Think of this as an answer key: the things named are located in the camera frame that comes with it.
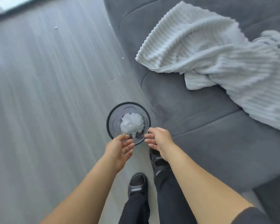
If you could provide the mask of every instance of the leg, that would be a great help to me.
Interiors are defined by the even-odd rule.
[[[156,150],[150,149],[149,155],[158,193],[160,224],[197,224],[169,164],[161,158],[160,153]]]
[[[146,176],[143,173],[134,174],[128,191],[129,200],[124,205],[119,224],[148,224],[150,210]]]

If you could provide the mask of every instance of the black sleeve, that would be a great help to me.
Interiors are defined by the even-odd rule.
[[[272,224],[266,214],[255,207],[243,210],[231,224]]]

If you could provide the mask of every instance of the black pants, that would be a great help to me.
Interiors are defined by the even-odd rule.
[[[172,172],[160,172],[155,179],[160,224],[197,224]],[[134,193],[124,205],[119,224],[148,224],[149,205],[142,193]]]

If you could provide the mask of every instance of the foot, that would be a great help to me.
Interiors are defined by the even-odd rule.
[[[144,173],[135,173],[131,178],[128,188],[129,198],[134,193],[142,193],[146,198],[148,198],[148,182]]]
[[[161,157],[159,151],[152,148],[149,149],[149,158],[150,158],[151,165],[153,166],[154,180],[161,171],[166,171],[166,172],[171,171],[171,167],[169,163]]]

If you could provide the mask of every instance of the person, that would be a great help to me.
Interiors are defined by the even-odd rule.
[[[41,224],[97,224],[116,174],[133,154],[128,135],[109,142],[84,180]],[[269,224],[269,218],[233,189],[197,165],[162,128],[145,135],[153,166],[160,224]],[[147,224],[148,184],[136,173],[119,224]]]

